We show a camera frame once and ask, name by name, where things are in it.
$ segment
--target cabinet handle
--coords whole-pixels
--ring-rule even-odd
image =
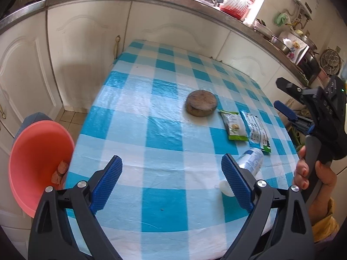
[[[6,114],[4,113],[1,105],[0,105],[0,114],[1,114],[3,119],[6,119]]]
[[[116,43],[115,43],[115,47],[113,48],[113,56],[116,58],[118,58],[118,47],[119,47],[119,41],[120,41],[120,36],[118,35],[116,37]]]

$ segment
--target metal countertop edge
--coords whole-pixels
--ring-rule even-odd
[[[0,34],[11,28],[13,25],[20,21],[28,18],[29,16],[35,15],[38,12],[47,10],[48,7],[54,7],[59,4],[70,3],[74,0],[40,0],[32,3],[25,7],[18,9],[12,14],[0,20]],[[282,63],[287,69],[306,87],[305,81],[299,73],[296,66],[275,46],[270,42],[266,41],[259,34],[254,32],[251,28],[247,27],[237,19],[225,14],[224,12],[218,11],[217,9],[206,5],[196,0],[130,0],[147,2],[151,4],[165,5],[167,7],[174,7],[183,11],[187,11],[208,19],[212,22],[218,23],[232,31],[236,31],[246,39],[257,43],[261,48],[268,51],[274,58]]]

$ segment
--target human hand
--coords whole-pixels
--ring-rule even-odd
[[[299,150],[298,155],[300,159],[294,172],[294,184],[305,190],[309,185],[309,181],[306,178],[309,173],[309,167],[305,162],[305,146]],[[322,181],[322,187],[308,209],[308,215],[312,225],[322,220],[327,215],[327,205],[337,181],[337,176],[331,168],[323,165],[320,161],[316,161],[315,170],[317,177]]]

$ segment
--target red basket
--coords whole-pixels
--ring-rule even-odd
[[[226,0],[221,4],[220,10],[240,20],[252,4],[253,0]]]

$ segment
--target silver screw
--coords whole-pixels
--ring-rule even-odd
[[[51,191],[53,191],[53,187],[52,186],[46,187],[45,192],[51,192]]]
[[[291,190],[293,191],[293,192],[298,192],[299,191],[299,187],[298,186],[296,186],[296,185],[291,185]]]
[[[77,187],[85,187],[87,185],[87,182],[86,181],[79,181],[78,183],[77,183]]]
[[[257,185],[259,186],[259,187],[266,187],[266,182],[264,181],[264,180],[259,180],[258,182],[257,182]]]

